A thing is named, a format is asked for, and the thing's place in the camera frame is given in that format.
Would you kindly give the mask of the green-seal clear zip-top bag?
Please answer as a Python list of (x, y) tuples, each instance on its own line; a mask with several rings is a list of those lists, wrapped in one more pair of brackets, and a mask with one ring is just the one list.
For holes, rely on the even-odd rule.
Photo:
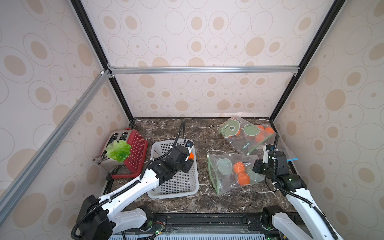
[(221, 124), (219, 133), (241, 155), (249, 156), (261, 144), (255, 140), (260, 133), (257, 125), (238, 116), (232, 116)]

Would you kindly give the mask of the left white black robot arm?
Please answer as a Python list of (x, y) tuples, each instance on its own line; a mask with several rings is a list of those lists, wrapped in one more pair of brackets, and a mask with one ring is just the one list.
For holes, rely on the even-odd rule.
[(107, 240), (113, 234), (147, 225), (150, 213), (142, 208), (124, 209), (148, 191), (157, 188), (182, 171), (187, 173), (194, 160), (190, 155), (194, 143), (184, 139), (179, 146), (174, 141), (163, 155), (151, 159), (144, 172), (119, 189), (96, 198), (89, 196), (83, 202), (77, 221), (71, 231), (74, 240)]

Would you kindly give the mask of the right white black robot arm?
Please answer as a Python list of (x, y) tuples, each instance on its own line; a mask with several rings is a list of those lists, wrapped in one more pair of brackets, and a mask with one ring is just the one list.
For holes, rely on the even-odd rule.
[(263, 208), (262, 227), (267, 231), (278, 230), (289, 240), (341, 240), (302, 178), (289, 172), (287, 157), (278, 150), (278, 142), (276, 134), (274, 143), (264, 148), (263, 158), (255, 161), (253, 172), (271, 180), (274, 188), (296, 209), (310, 233), (302, 230), (278, 205)]

